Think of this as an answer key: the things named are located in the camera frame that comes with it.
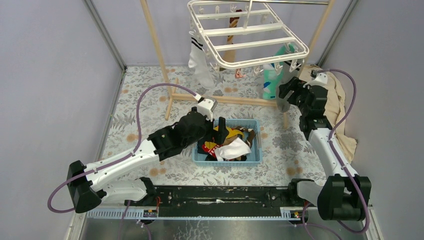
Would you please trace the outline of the yellow sock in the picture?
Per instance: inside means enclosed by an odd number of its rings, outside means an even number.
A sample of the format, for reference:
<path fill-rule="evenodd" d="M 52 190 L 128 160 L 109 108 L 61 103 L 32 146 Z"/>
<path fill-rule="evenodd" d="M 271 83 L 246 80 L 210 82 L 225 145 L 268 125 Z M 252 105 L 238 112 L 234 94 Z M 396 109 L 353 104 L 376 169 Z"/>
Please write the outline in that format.
<path fill-rule="evenodd" d="M 212 150 L 215 147 L 219 148 L 222 146 L 229 145 L 232 141 L 236 139 L 236 137 L 241 139 L 245 137 L 245 134 L 239 128 L 226 127 L 226 130 L 228 131 L 228 134 L 222 144 L 217 144 L 212 140 L 204 141 L 204 143 L 201 145 L 202 150 L 208 152 L 209 150 Z"/>

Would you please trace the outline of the red white dotted sock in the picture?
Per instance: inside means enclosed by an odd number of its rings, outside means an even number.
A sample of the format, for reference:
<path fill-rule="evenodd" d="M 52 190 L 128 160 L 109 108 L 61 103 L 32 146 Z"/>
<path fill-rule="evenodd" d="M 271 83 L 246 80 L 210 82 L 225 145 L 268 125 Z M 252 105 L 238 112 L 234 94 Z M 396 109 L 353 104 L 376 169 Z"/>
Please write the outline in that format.
<path fill-rule="evenodd" d="M 222 145 L 221 145 L 221 144 L 215 144 L 215 143 L 206 144 L 206 143 L 204 143 L 204 144 L 201 146 L 201 148 L 202 148 L 202 150 L 203 150 L 205 153 L 207 153 L 207 156 L 206 156 L 206 158 L 205 158 L 205 161 L 208 161 L 208 162 L 217 162 L 217 161 L 218 161 L 218 159 L 217 159 L 217 157 L 216 157 L 216 153 L 215 153 L 215 151 L 216 151 L 217 149 L 219 149 L 220 147 L 222 147 Z"/>

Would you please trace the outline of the white ankle sock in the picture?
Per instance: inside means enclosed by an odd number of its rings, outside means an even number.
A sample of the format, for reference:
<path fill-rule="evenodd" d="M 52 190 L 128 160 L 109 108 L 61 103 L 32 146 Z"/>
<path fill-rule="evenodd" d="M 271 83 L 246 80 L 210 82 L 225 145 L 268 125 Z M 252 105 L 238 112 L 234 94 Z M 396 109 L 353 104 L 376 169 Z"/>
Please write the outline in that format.
<path fill-rule="evenodd" d="M 215 157 L 219 162 L 236 159 L 250 154 L 251 152 L 251 147 L 240 138 L 236 138 L 230 144 L 218 147 L 214 150 Z"/>

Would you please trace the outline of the brown white striped sock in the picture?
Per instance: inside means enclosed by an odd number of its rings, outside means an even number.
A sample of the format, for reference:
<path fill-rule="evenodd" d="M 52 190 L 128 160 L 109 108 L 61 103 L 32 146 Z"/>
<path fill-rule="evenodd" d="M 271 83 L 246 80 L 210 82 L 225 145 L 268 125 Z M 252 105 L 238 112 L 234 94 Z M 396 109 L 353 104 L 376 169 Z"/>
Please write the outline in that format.
<path fill-rule="evenodd" d="M 256 132 L 252 128 L 246 128 L 242 126 L 238 126 L 237 129 L 243 133 L 248 133 L 245 143 L 249 146 L 249 148 L 251 148 L 253 145 L 253 140 L 256 136 Z"/>

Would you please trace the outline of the teal patterned sock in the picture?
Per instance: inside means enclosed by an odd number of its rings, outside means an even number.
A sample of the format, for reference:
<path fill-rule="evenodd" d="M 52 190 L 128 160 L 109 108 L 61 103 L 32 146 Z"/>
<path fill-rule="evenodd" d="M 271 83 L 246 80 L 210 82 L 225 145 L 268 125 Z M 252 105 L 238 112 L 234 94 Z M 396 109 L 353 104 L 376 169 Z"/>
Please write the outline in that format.
<path fill-rule="evenodd" d="M 284 43 L 283 46 L 275 53 L 275 56 L 294 53 L 295 47 L 291 43 Z M 284 76 L 284 72 L 290 69 L 291 61 L 279 62 L 280 67 L 284 67 L 279 74 L 275 69 L 275 64 L 263 65 L 263 93 L 264 100 L 272 100 L 276 98 L 276 88 Z"/>

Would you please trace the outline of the white black striped sock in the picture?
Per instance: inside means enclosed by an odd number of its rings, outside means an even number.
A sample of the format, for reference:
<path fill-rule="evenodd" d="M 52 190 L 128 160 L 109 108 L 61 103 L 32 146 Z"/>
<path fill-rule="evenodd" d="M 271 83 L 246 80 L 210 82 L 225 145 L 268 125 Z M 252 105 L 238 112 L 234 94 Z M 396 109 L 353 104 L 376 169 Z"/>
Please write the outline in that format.
<path fill-rule="evenodd" d="M 194 31 L 188 32 L 191 40 L 191 51 L 189 54 L 188 67 L 194 70 L 194 78 L 206 89 L 215 87 L 207 62 L 206 54 L 203 48 L 203 41 Z"/>

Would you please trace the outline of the maroon olive striped sock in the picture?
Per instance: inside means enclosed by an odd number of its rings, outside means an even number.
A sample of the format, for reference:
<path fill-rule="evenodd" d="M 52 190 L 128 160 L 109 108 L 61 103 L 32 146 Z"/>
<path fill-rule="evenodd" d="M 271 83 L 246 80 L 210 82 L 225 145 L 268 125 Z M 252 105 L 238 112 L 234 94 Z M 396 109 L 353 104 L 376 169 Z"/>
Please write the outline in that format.
<path fill-rule="evenodd" d="M 240 19 L 239 16 L 231 17 L 229 19 L 229 28 L 236 28 L 238 26 L 239 19 Z M 228 35 L 227 38 L 226 38 L 226 44 L 232 45 L 233 44 L 233 38 L 234 38 L 234 35 Z M 236 50 L 235 49 L 226 50 L 222 59 L 225 60 L 226 62 L 232 63 L 235 60 L 235 56 L 236 56 Z"/>

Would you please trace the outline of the white plastic clip hanger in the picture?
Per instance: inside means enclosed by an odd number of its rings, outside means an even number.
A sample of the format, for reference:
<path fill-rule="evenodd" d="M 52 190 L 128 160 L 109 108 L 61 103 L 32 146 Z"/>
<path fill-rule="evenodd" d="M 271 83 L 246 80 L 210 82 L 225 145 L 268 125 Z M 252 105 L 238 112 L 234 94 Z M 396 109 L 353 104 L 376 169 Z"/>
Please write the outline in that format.
<path fill-rule="evenodd" d="M 190 27 L 203 42 L 206 61 L 216 70 L 291 62 L 303 64 L 310 48 L 266 0 L 191 0 Z"/>

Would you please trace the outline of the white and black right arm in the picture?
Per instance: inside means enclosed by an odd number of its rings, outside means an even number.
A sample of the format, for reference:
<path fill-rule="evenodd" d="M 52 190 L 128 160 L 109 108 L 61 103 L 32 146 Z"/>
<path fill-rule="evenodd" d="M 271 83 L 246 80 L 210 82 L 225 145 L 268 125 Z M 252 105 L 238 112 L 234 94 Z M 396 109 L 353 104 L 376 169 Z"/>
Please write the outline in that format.
<path fill-rule="evenodd" d="M 327 177 L 323 186 L 312 180 L 293 180 L 293 188 L 287 191 L 286 198 L 293 206 L 305 200 L 312 203 L 323 220 L 363 221 L 369 218 L 372 184 L 343 155 L 325 115 L 327 95 L 327 89 L 319 82 L 305 82 L 297 77 L 277 89 L 279 99 L 300 110 L 299 128 L 315 150 Z"/>

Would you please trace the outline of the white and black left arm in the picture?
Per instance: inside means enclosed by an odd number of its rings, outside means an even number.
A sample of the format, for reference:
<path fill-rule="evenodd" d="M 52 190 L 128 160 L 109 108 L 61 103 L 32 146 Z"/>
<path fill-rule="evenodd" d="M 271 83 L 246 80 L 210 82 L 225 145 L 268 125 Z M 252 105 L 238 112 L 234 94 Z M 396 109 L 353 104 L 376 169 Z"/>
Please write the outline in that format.
<path fill-rule="evenodd" d="M 111 158 L 89 164 L 80 160 L 69 165 L 67 188 L 76 213 L 85 213 L 104 203 L 124 201 L 140 202 L 144 206 L 155 200 L 155 188 L 147 177 L 136 180 L 117 181 L 116 178 L 137 167 L 159 163 L 179 155 L 183 149 L 200 140 L 221 143 L 227 135 L 226 119 L 214 122 L 192 110 L 172 125 L 151 133 L 136 150 L 123 152 L 117 159 Z"/>

